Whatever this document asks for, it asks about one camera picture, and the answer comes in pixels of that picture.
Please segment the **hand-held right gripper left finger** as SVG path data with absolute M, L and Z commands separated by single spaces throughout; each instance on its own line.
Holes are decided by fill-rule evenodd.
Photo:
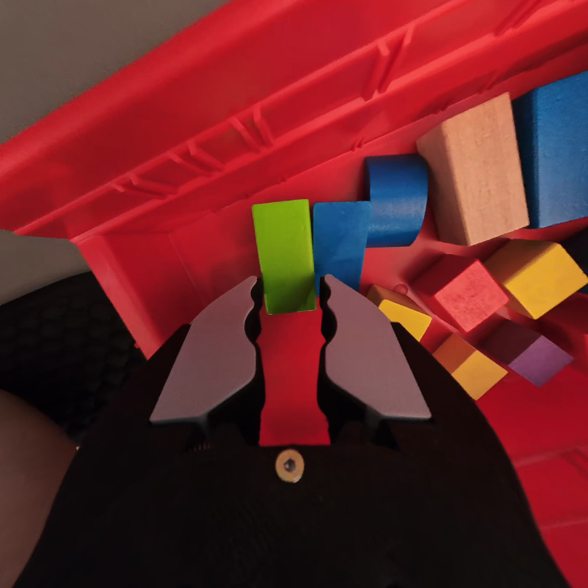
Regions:
M 155 425 L 195 424 L 204 438 L 230 425 L 258 446 L 265 381 L 261 352 L 262 280 L 247 277 L 190 322 L 157 403 Z

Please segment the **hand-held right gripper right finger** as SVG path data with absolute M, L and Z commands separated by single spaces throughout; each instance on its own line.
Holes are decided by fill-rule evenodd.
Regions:
M 384 439 L 384 424 L 427 422 L 432 412 L 391 322 L 367 298 L 334 275 L 320 280 L 317 399 L 335 445 L 345 429 Z

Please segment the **yellow wooden cube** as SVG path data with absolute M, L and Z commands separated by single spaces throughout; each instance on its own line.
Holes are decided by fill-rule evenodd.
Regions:
M 431 316 L 405 293 L 371 285 L 367 298 L 390 322 L 401 324 L 419 342 L 430 327 Z

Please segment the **large yellow wooden block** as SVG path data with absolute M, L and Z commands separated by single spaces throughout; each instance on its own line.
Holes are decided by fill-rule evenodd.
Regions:
M 457 334 L 451 334 L 433 352 L 433 357 L 475 401 L 508 374 Z

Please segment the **red wooden cube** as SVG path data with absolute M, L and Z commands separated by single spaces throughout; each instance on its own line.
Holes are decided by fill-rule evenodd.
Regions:
M 438 318 L 463 333 L 474 330 L 509 301 L 484 264 L 471 256 L 441 255 L 410 287 Z

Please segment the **blue rectangular block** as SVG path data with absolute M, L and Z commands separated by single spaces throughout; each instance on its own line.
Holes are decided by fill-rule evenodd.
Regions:
M 371 202 L 317 202 L 312 212 L 316 295 L 319 296 L 320 278 L 328 274 L 359 290 Z

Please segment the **green wooden block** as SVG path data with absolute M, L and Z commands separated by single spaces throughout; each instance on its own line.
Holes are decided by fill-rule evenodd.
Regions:
M 252 206 L 266 312 L 317 308 L 310 205 L 307 199 Z

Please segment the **purple wooden cube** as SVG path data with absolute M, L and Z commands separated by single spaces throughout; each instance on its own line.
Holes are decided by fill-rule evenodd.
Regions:
M 572 363 L 573 357 L 544 335 L 511 320 L 480 343 L 481 349 L 540 387 Z

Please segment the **blue half-cylinder block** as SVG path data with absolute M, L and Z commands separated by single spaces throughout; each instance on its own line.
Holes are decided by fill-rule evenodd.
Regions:
M 429 171 L 416 153 L 364 160 L 364 197 L 371 202 L 368 248 L 411 246 L 422 229 Z

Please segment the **tan wooden block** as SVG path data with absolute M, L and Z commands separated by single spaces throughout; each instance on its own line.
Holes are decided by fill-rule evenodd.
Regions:
M 416 148 L 429 166 L 441 242 L 474 246 L 528 227 L 509 92 L 439 123 Z

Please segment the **red plastic bin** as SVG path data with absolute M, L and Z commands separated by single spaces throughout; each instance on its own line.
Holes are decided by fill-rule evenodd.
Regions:
M 587 1 L 235 1 L 1 148 L 1 220 L 77 241 L 145 354 L 15 587 L 569 584 L 495 432 L 408 345 L 449 424 L 331 447 L 321 313 L 263 318 L 260 448 L 132 429 L 209 301 L 259 272 L 251 206 L 343 198 L 362 159 L 587 60 Z

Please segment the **blue wooden block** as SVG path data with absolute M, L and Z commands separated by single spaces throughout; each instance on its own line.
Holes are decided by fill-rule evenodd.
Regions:
M 530 229 L 587 216 L 587 71 L 512 103 Z

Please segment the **person's right forearm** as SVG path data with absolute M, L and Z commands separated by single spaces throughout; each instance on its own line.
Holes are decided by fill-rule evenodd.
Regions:
M 1 391 L 1 587 L 32 555 L 76 451 L 55 422 Z

